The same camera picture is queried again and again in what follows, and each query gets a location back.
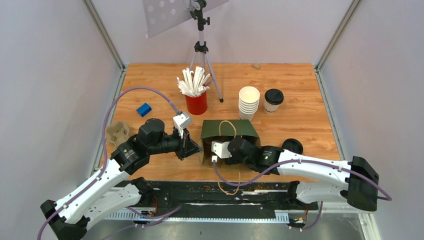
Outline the green paper bag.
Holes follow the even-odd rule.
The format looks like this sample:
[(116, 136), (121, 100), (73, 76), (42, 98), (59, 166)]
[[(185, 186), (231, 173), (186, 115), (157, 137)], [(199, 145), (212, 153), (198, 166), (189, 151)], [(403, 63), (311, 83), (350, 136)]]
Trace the green paper bag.
[(213, 168), (213, 160), (219, 173), (232, 173), (238, 175), (238, 183), (244, 173), (252, 172), (243, 162), (237, 149), (229, 150), (231, 141), (243, 139), (249, 145), (261, 146), (260, 137), (249, 120), (243, 119), (207, 119), (201, 127), (199, 145), (203, 152), (200, 153), (199, 163), (203, 167)]

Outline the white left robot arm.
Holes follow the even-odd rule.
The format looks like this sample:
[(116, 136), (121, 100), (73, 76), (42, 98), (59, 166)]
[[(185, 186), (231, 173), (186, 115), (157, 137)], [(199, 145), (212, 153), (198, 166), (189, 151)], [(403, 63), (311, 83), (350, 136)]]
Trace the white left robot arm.
[(121, 190), (108, 191), (147, 165), (152, 155), (174, 152), (184, 160), (202, 148), (190, 137), (192, 119), (185, 113), (173, 117), (172, 134), (157, 118), (148, 119), (138, 133), (120, 144), (104, 165), (73, 192), (57, 201), (46, 200), (40, 209), (59, 240), (80, 240), (99, 221), (123, 208), (149, 206), (153, 187), (143, 178), (132, 180)]

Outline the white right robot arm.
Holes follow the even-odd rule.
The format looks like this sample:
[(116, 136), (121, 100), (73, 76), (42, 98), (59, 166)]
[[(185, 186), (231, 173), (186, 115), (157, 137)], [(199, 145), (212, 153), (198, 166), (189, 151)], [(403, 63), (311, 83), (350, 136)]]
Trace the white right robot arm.
[(313, 202), (343, 202), (375, 212), (379, 199), (379, 175), (366, 159), (326, 160), (302, 155), (276, 146), (257, 146), (242, 137), (213, 143), (212, 152), (226, 164), (243, 164), (266, 175), (294, 175), (314, 182), (294, 181), (285, 195), (286, 204), (298, 209)]

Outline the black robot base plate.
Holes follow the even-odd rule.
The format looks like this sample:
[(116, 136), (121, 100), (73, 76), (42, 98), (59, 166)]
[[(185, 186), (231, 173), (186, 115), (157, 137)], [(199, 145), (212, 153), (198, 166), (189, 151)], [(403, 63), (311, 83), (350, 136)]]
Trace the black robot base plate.
[(319, 203), (304, 204), (287, 196), (287, 182), (254, 182), (242, 186), (234, 195), (235, 187), (212, 181), (150, 181), (153, 187), (147, 197), (133, 208), (153, 209), (163, 215), (181, 207), (172, 214), (176, 218), (196, 219), (273, 219), (276, 211), (295, 211), (304, 214), (317, 211)]

